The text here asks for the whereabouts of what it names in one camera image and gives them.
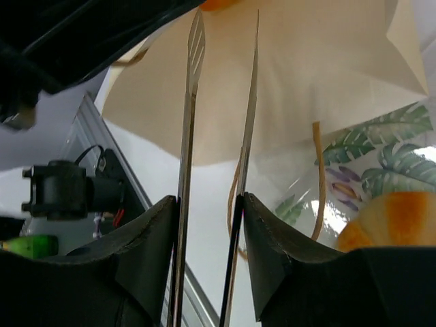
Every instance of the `orange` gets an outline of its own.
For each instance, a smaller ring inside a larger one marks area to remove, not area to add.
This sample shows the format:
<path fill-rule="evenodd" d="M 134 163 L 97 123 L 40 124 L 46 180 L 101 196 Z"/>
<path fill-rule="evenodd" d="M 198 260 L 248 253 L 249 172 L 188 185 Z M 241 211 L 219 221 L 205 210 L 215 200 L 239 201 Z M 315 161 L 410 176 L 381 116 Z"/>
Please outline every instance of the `orange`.
<path fill-rule="evenodd" d="M 205 12 L 212 12 L 213 10 L 219 10 L 233 5 L 237 1 L 238 0 L 207 0 L 200 6 L 200 9 Z"/>

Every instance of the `green leaf print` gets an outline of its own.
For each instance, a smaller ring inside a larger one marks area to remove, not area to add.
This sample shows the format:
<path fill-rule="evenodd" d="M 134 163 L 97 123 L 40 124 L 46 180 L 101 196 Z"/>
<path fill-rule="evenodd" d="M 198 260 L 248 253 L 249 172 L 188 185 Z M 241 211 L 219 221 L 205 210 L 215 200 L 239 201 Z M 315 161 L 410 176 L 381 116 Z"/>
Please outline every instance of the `green leaf print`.
<path fill-rule="evenodd" d="M 416 153 L 415 144 L 385 146 L 378 155 L 381 168 L 371 168 L 362 175 L 362 188 L 373 198 L 396 191 L 436 191 L 436 163 Z"/>
<path fill-rule="evenodd" d="M 408 140 L 426 131 L 433 131 L 429 111 L 425 106 L 411 104 L 389 114 L 357 125 L 373 145 L 397 143 Z"/>
<path fill-rule="evenodd" d="M 280 203 L 275 209 L 276 216 L 280 218 L 280 220 L 286 222 L 288 225 L 294 225 L 297 222 L 297 219 L 300 217 L 301 211 L 305 206 L 303 201 L 300 201 L 296 204 L 294 202 L 295 195 Z"/>
<path fill-rule="evenodd" d="M 374 149 L 375 147 L 361 129 L 346 129 L 341 136 L 327 146 L 323 156 L 327 166 L 331 163 L 346 164 Z"/>

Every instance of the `white wall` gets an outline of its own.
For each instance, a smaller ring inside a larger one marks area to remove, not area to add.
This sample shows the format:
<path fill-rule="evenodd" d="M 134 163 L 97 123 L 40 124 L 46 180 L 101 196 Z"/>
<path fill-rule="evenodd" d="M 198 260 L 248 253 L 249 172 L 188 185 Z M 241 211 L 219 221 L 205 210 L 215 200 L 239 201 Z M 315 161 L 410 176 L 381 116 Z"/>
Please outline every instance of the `white wall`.
<path fill-rule="evenodd" d="M 57 95 L 43 94 L 37 105 L 37 123 L 29 131 L 0 127 L 0 170 L 47 164 L 56 159 L 86 91 L 96 94 L 106 71 Z"/>

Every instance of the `cable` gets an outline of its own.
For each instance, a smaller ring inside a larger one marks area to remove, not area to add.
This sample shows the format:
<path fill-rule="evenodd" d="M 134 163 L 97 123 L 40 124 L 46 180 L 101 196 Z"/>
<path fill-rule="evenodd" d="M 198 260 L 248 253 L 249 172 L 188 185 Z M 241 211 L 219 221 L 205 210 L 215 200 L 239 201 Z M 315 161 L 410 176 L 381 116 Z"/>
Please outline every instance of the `cable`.
<path fill-rule="evenodd" d="M 75 160 L 74 163 L 75 163 L 76 165 L 80 164 L 80 162 L 82 162 L 83 158 L 85 158 L 85 157 L 87 156 L 87 154 L 89 153 L 89 151 L 91 151 L 91 150 L 94 149 L 94 148 L 98 148 L 98 149 L 100 150 L 100 156 L 98 157 L 98 160 L 97 160 L 97 165 L 98 165 L 98 163 L 100 162 L 100 160 L 102 160 L 102 158 L 103 158 L 103 156 L 104 156 L 104 149 L 103 149 L 103 147 L 102 147 L 101 145 L 99 145 L 99 144 L 91 145 L 89 148 L 87 148 L 85 151 L 83 151 L 82 154 L 78 156 L 78 158 Z"/>

